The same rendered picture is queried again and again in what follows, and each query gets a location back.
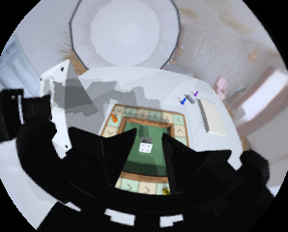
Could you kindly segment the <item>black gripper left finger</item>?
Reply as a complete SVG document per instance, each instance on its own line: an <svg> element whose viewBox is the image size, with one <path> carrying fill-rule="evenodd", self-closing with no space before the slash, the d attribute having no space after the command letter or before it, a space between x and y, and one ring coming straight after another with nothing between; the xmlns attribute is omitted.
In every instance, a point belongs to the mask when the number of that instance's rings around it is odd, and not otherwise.
<svg viewBox="0 0 288 232"><path fill-rule="evenodd" d="M102 170L109 186L116 186L118 179L124 169L128 155L135 142L137 129L120 132L114 136L101 136L91 134L86 130L69 127L68 136L72 147L85 151L86 154L97 156L101 159Z"/></svg>

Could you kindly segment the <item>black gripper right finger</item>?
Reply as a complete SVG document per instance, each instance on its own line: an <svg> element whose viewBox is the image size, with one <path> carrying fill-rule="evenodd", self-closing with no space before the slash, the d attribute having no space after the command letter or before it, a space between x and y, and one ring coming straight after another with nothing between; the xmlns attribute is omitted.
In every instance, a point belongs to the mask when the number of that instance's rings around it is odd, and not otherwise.
<svg viewBox="0 0 288 232"><path fill-rule="evenodd" d="M206 163L226 161L230 159L232 150L194 151L172 138L167 132L162 135L162 150L166 161L170 194L182 193L187 183L197 177Z"/></svg>

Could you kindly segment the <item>white die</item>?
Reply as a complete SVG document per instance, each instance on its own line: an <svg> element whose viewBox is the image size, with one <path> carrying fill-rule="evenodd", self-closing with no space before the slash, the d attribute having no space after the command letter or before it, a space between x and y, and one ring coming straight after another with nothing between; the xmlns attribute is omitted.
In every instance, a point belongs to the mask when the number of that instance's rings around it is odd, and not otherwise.
<svg viewBox="0 0 288 232"><path fill-rule="evenodd" d="M140 151L139 152L151 152L152 147L152 138L148 138L148 136L141 136L141 143L140 143Z"/></svg>

